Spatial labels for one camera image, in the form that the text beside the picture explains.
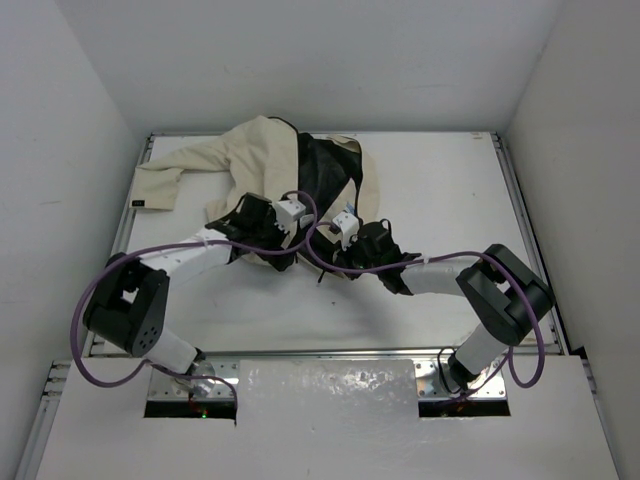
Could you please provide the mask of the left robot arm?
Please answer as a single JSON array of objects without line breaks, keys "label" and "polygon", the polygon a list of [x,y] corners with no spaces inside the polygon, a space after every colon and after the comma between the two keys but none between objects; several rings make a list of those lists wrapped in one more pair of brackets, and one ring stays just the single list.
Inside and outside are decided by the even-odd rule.
[{"label": "left robot arm", "polygon": [[115,255],[92,291],[83,325],[135,358],[187,375],[200,351],[165,325],[170,289],[248,253],[285,269],[291,255],[283,244],[304,214],[295,199],[273,202],[249,193],[185,240]]}]

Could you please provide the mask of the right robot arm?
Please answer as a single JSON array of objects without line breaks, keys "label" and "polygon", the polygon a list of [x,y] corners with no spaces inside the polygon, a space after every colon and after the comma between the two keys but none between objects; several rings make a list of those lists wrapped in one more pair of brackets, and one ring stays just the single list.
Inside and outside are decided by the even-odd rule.
[{"label": "right robot arm", "polygon": [[493,244],[483,252],[463,251],[424,259],[400,249],[388,221],[363,224],[349,213],[331,222],[340,237],[333,256],[338,272],[350,279],[378,277],[393,294],[463,297],[480,323],[439,367],[439,384],[449,394],[467,392],[501,355],[511,357],[554,307],[551,288],[510,249]]}]

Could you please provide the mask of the cream jacket with black lining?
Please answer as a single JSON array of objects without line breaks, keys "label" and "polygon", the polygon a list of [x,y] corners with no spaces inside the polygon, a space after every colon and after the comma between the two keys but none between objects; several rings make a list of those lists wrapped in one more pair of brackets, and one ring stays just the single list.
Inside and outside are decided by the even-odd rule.
[{"label": "cream jacket with black lining", "polygon": [[136,168],[130,206],[171,211],[184,172],[227,172],[234,182],[223,200],[206,206],[208,220],[232,214],[243,195],[278,200],[303,191],[329,221],[347,207],[364,223],[376,220],[379,182],[374,159],[352,138],[317,139],[280,118],[258,116],[206,142],[175,150]]}]

